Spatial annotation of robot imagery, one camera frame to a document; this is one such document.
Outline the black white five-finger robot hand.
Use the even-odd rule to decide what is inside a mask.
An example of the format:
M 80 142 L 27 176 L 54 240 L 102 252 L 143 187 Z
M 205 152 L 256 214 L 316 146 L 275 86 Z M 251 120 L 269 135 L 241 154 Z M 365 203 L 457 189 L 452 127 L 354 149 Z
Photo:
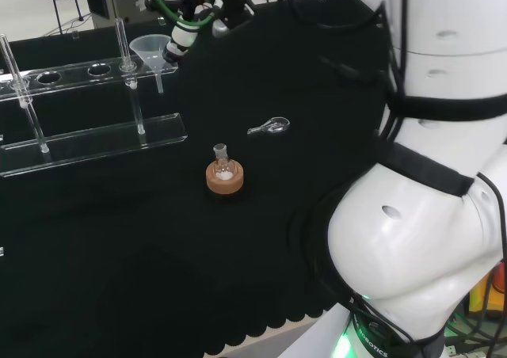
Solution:
M 162 56 L 168 62 L 181 60 L 201 32 L 209 29 L 215 37 L 225 36 L 255 15 L 251 0 L 147 1 L 173 23 L 170 40 L 162 47 Z

